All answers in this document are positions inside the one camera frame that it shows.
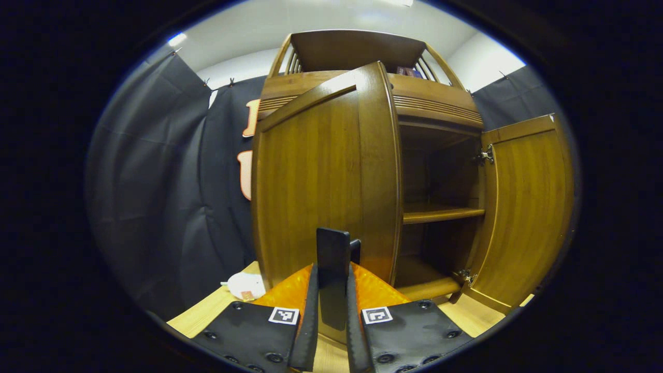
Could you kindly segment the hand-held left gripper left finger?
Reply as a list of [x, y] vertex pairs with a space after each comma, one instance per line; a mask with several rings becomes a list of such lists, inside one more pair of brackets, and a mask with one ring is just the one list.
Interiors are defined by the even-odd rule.
[[193, 340], [242, 371], [312, 371], [318, 290], [318, 266], [311, 264], [252, 303], [229, 303]]

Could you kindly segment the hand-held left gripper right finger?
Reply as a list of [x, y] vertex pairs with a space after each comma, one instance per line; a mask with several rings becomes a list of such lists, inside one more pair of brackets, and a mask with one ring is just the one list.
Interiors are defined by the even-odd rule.
[[348, 270], [351, 372], [424, 372], [472, 342], [432, 300], [412, 301], [356, 263]]

